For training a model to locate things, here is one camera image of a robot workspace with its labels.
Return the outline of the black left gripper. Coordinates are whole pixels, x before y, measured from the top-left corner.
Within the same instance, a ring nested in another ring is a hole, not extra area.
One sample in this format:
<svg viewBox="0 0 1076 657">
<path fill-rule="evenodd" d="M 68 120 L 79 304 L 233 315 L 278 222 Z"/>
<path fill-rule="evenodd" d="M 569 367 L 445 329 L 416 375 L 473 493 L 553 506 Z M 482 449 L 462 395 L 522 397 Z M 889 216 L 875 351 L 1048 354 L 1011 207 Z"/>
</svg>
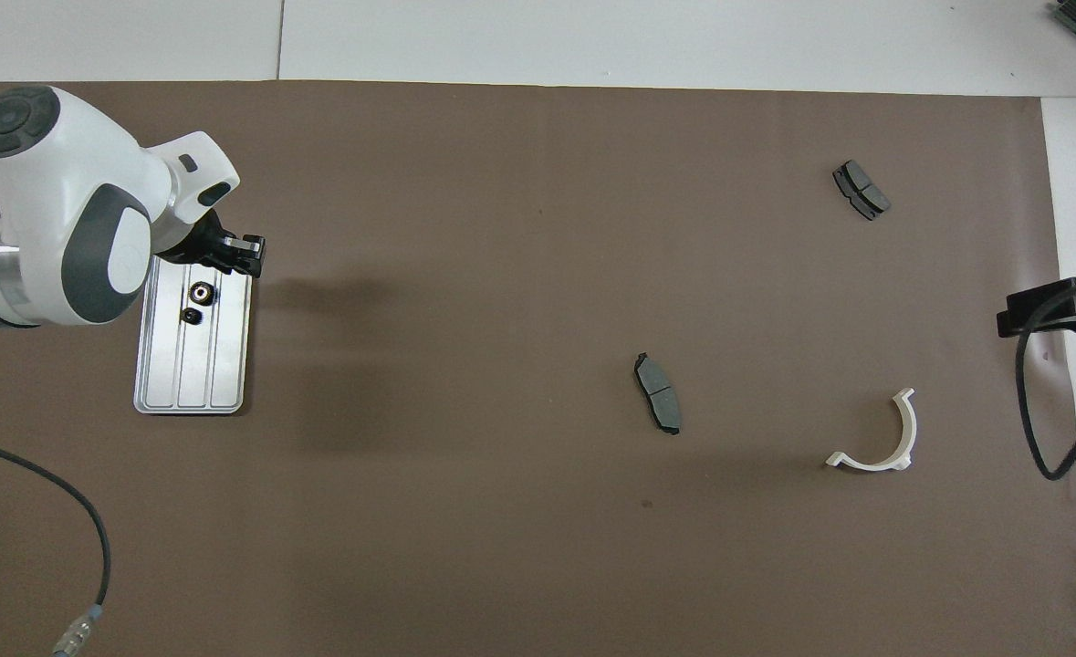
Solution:
<svg viewBox="0 0 1076 657">
<path fill-rule="evenodd" d="M 227 235 L 216 211 L 207 211 L 192 225 L 190 233 L 169 249 L 159 251 L 162 261 L 173 265 L 220 266 L 221 273 L 261 277 L 264 246 L 261 235 Z M 233 258 L 227 259 L 227 249 Z"/>
</svg>

